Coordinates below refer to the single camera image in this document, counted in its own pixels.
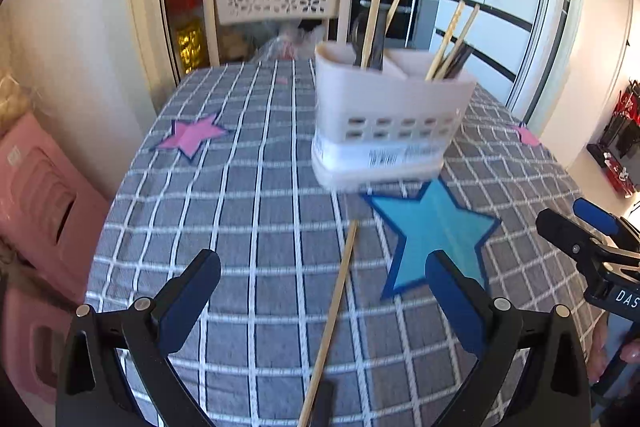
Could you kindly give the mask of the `person's right hand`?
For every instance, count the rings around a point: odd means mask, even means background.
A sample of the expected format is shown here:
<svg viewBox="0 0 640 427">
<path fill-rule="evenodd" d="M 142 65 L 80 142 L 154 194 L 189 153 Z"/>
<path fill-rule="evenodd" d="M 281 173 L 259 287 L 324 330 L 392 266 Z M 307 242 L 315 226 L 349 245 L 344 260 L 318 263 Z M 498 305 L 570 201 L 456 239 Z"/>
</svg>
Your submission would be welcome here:
<svg viewBox="0 0 640 427">
<path fill-rule="evenodd" d="M 611 353 L 610 349 L 606 347 L 608 342 L 608 322 L 610 321 L 610 314 L 605 312 L 602 317 L 597 321 L 592 332 L 591 348 L 587 359 L 587 375 L 590 384 L 595 384 L 599 381 L 604 373 L 608 362 L 611 361 L 614 353 Z M 627 364 L 638 365 L 640 360 L 640 343 L 638 338 L 629 341 L 622 347 L 622 354 L 620 359 Z"/>
</svg>

